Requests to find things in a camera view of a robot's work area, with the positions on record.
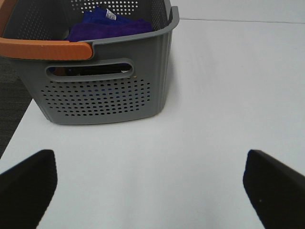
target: gray carpet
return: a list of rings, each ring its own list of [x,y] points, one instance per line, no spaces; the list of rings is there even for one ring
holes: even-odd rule
[[[0,57],[0,157],[30,101],[30,94],[10,62]]]

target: blue towel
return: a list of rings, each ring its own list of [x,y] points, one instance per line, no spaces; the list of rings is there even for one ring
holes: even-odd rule
[[[132,22],[132,20],[121,15],[114,14],[110,10],[96,7],[93,12],[85,11],[82,23],[95,23],[101,25],[122,25]]]
[[[71,32],[66,40],[78,42],[110,37],[122,37],[152,31],[152,25],[144,20],[136,20],[121,25],[79,23],[72,26]]]

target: white surface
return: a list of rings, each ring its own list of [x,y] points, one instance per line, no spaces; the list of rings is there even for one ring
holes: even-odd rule
[[[304,28],[181,21],[159,115],[64,126],[32,102],[1,171],[55,151],[39,229],[263,229],[242,184],[246,156],[261,149],[305,174]]]
[[[304,0],[171,0],[180,17],[305,22]]]

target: basket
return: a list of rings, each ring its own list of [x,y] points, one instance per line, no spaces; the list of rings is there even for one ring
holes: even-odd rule
[[[130,19],[149,21],[154,31],[62,41],[84,10],[102,4]],[[140,119],[164,107],[172,31],[178,23],[178,8],[168,0],[0,0],[0,55],[10,58],[51,122],[80,125]],[[102,68],[111,71],[67,74]]]

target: clothing tag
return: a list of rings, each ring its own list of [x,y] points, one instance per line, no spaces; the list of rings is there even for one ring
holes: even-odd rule
[[[109,9],[107,9],[106,18],[110,20],[116,20],[116,15],[112,13]]]

